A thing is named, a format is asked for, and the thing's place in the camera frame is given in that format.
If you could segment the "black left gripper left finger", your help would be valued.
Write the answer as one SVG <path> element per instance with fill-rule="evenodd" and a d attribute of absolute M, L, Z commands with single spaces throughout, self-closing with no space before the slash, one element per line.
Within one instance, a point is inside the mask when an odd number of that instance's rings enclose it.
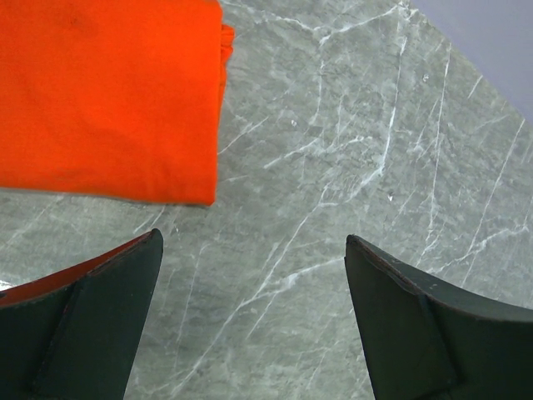
<path fill-rule="evenodd" d="M 153 229 L 1 292 L 3 399 L 122 399 L 162 264 Z"/>

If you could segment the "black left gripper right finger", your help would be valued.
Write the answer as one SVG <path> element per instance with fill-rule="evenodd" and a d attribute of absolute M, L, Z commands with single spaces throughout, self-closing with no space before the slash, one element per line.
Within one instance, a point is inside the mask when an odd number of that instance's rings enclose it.
<path fill-rule="evenodd" d="M 377 399 L 530 399 L 532 311 L 454 286 L 361 237 L 345 267 Z"/>

